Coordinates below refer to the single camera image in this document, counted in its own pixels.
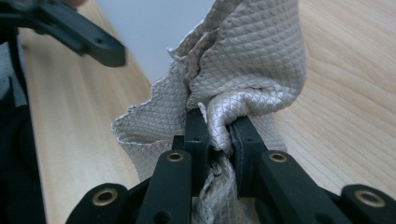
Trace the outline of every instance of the folded cloth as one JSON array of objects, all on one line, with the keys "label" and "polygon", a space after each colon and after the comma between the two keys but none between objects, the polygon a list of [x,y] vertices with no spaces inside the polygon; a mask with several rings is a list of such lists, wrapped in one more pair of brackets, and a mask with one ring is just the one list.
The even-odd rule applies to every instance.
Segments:
[{"label": "folded cloth", "polygon": [[184,133],[186,112],[204,112],[212,145],[221,151],[193,202],[194,223],[251,223],[251,201],[238,200],[226,125],[248,115],[271,150],[286,150],[272,113],[290,105],[305,80],[298,0],[217,0],[205,19],[169,51],[169,75],[150,99],[131,105],[112,132],[140,180],[152,175],[173,136]]}]

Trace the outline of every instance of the wooden surface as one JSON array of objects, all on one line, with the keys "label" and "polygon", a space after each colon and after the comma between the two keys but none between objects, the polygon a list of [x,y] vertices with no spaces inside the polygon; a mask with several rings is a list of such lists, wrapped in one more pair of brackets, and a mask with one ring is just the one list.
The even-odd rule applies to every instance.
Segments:
[{"label": "wooden surface", "polygon": [[[110,30],[93,1],[80,12]],[[393,0],[300,1],[307,81],[276,125],[333,192],[362,183],[396,198],[395,15]],[[51,37],[26,31],[22,40],[47,219],[63,223],[89,189],[137,183],[109,125],[148,98],[149,84],[132,60],[106,68]]]}]

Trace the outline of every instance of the textured towel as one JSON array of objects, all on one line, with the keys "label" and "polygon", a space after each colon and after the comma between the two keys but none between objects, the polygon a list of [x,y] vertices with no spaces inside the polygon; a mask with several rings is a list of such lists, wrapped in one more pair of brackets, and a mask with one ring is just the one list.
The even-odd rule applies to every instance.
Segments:
[{"label": "textured towel", "polygon": [[249,115],[269,149],[286,150],[272,113],[290,105],[305,79],[304,41],[297,0],[214,3],[205,19],[170,50],[169,76],[150,99],[112,122],[140,180],[152,175],[173,136],[184,133],[186,112],[200,107],[215,150],[208,179],[193,202],[194,223],[257,221],[250,200],[238,200],[230,136],[225,128]]}]

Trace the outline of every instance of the cloth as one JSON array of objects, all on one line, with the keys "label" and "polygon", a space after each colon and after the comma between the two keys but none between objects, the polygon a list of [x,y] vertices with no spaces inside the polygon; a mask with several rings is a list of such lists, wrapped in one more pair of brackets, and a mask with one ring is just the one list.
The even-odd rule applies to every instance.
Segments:
[{"label": "cloth", "polygon": [[248,115],[269,149],[286,150],[272,113],[290,105],[305,80],[304,41],[297,0],[217,0],[178,48],[169,75],[150,99],[131,105],[111,129],[140,180],[152,175],[186,112],[204,112],[212,145],[221,151],[193,202],[193,223],[252,223],[251,200],[238,200],[226,125]]}]

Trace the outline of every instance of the light wood tabletop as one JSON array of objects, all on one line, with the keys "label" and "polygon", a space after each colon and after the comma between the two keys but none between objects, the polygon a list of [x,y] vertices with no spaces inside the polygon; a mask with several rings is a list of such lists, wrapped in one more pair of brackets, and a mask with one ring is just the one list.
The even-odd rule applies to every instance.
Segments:
[{"label": "light wood tabletop", "polygon": [[[307,81],[275,114],[289,153],[325,189],[362,183],[396,198],[396,2],[299,7]],[[113,33],[94,1],[79,12]],[[148,99],[149,83],[132,58],[107,68],[52,37],[21,37],[46,216],[63,223],[89,189],[138,183],[109,126]]]}]

